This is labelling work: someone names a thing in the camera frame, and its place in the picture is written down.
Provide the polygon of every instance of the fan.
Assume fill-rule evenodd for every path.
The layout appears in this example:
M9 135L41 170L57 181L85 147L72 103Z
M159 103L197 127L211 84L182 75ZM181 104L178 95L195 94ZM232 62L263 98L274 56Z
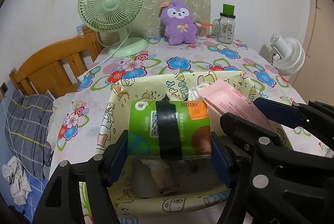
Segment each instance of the fan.
M125 57L146 49L148 42L142 38L128 38L127 27L140 15L144 0L79 0L78 10L84 24L99 33L118 31L120 41L110 45L109 57Z
M273 66L283 76L290 76L301 69L305 61L305 52L298 40L295 38L283 39L281 35L273 34L269 43L280 56L279 59L273 61Z

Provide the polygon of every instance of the wooden bed frame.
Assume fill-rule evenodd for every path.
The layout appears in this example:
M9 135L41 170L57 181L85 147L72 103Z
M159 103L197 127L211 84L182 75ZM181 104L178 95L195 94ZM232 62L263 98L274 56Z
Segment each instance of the wooden bed frame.
M31 55L17 72L11 72L9 77L16 89L24 94L39 94L49 90L55 97L77 91L78 83L72 84L60 60L66 59L74 76L77 78L87 68L80 52L88 50L93 62L103 47L96 39L96 32L84 26L83 36L76 36L44 47Z

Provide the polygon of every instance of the green can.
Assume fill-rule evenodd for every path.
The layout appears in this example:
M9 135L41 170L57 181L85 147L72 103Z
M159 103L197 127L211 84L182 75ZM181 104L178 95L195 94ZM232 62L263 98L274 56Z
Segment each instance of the green can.
M175 105L183 159L211 157L210 120L204 101L170 101ZM160 159L156 101L133 101L128 155Z

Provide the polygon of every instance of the floral tablecloth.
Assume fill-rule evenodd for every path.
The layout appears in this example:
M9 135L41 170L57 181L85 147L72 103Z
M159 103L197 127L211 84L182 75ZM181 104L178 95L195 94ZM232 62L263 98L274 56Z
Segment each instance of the floral tablecloth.
M50 174L61 160L84 162L96 153L106 104L114 84L121 79L176 72L241 70L255 83L261 97L289 105L304 103L288 81L241 40L224 45L209 37L193 45L179 46L169 46L163 37L147 40L150 44L146 50L130 57L109 59L84 78L60 129ZM106 50L102 51L94 65L107 56ZM153 88L148 91L154 98ZM252 101L254 95L249 94L248 98ZM294 150L326 154L327 146L303 128L284 129Z

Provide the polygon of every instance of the orange tag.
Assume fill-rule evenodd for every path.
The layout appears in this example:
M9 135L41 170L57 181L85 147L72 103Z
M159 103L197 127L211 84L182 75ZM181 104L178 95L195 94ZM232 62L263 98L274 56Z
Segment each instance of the orange tag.
M168 1L168 2L162 2L162 3L160 4L160 7L161 7L161 8L163 8L163 7L168 7L168 6L169 6L169 3L170 3L170 1Z
M186 101L189 117L193 121L209 117L208 108L204 101Z

